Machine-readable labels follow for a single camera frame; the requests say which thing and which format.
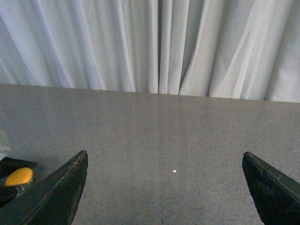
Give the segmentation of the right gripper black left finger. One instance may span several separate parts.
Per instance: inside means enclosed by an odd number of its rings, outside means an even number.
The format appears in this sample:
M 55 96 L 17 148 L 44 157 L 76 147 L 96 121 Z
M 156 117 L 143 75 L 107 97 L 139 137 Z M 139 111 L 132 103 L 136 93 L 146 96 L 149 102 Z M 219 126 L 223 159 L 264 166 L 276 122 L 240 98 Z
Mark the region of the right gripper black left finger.
M 41 181 L 19 190 L 0 209 L 2 225 L 70 225 L 77 212 L 87 176 L 88 154 L 78 152 Z

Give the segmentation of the left arm grey gripper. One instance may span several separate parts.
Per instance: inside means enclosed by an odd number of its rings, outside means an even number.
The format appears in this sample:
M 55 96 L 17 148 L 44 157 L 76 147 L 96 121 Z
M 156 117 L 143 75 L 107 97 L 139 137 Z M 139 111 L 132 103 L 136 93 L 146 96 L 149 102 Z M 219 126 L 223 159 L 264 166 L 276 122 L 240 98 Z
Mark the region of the left arm grey gripper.
M 37 162 L 26 161 L 21 159 L 15 159 L 6 157 L 8 153 L 11 151 L 11 146 L 9 143 L 9 139 L 7 133 L 4 129 L 0 130 L 0 205 L 4 206 L 12 199 L 19 195 L 19 190 L 24 189 L 24 187 L 28 186 L 30 183 L 15 185 L 15 186 L 5 186 L 6 178 L 17 169 L 28 167 L 30 169 L 34 169 L 37 167 Z

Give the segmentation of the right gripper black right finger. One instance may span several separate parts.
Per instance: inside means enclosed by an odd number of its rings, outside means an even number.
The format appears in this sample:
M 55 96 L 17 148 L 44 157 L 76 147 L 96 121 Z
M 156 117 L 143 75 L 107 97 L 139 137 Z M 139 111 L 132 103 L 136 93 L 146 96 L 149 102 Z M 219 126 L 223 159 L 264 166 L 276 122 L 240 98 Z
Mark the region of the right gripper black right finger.
M 300 223 L 300 184 L 251 152 L 242 169 L 261 221 L 265 225 Z

